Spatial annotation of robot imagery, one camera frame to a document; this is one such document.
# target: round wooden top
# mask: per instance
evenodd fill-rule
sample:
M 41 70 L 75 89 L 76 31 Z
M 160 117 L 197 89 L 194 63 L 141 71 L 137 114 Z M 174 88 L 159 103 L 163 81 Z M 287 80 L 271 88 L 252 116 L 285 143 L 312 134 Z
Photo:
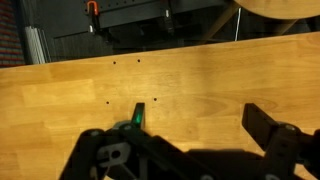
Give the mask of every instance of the round wooden top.
M 274 19 L 303 19 L 320 15 L 320 0 L 234 0 L 241 7 Z

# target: gray floor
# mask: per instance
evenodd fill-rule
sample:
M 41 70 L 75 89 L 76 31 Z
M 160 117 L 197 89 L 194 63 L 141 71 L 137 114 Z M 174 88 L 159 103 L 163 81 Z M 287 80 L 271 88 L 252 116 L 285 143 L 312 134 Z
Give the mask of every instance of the gray floor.
M 41 13 L 37 6 L 39 0 L 30 0 L 26 7 L 26 25 L 42 27 Z M 153 43 L 145 44 L 136 23 L 113 27 L 112 34 L 121 39 L 120 44 L 107 44 L 99 36 L 81 33 L 61 38 L 48 38 L 48 46 L 52 61 L 64 61 L 88 57 L 107 56 L 114 54 L 132 53 L 147 50 L 167 49 L 195 45 L 201 35 L 206 32 L 212 23 L 219 17 L 225 7 L 211 7 L 197 10 L 188 14 L 192 24 L 199 24 L 201 32 L 188 37 L 160 39 Z M 221 31 L 213 37 L 210 43 L 220 43 L 235 40 L 237 15 L 230 20 Z M 320 30 L 320 18 L 300 20 L 286 34 L 304 33 Z M 281 21 L 275 21 L 251 14 L 242 9 L 238 40 L 255 39 L 271 36 L 271 32 Z

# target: black machine part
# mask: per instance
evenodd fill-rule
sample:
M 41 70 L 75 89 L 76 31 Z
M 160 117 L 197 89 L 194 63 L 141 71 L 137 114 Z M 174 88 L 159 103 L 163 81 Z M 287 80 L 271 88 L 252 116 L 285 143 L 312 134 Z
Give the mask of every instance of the black machine part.
M 141 128 L 144 104 L 138 103 L 131 121 L 107 131 L 83 132 L 66 164 L 61 180 L 293 180 L 296 163 L 319 179 L 319 130 L 314 136 L 277 123 L 254 104 L 246 104 L 243 127 L 265 151 L 260 156 L 243 150 L 182 152 Z

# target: wood grain surface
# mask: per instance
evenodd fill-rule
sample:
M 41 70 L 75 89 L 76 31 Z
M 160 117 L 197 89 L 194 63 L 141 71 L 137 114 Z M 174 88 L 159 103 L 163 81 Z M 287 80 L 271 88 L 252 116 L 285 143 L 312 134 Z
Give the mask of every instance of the wood grain surface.
M 303 19 L 320 15 L 319 0 L 234 0 L 260 16 L 274 19 Z
M 241 126 L 249 102 L 313 133 L 319 52 L 309 33 L 2 69 L 0 179 L 58 179 L 82 131 L 129 119 L 136 102 L 146 131 L 184 151 L 262 153 Z

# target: wooden tabletop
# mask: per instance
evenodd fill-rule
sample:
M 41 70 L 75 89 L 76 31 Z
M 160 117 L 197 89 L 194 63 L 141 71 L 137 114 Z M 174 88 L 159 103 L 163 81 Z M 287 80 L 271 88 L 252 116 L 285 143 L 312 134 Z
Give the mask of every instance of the wooden tabletop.
M 274 19 L 303 19 L 320 15 L 319 0 L 234 0 L 245 9 Z
M 0 179 L 57 179 L 78 135 L 146 103 L 146 130 L 181 150 L 261 150 L 245 103 L 320 128 L 320 33 L 0 70 Z

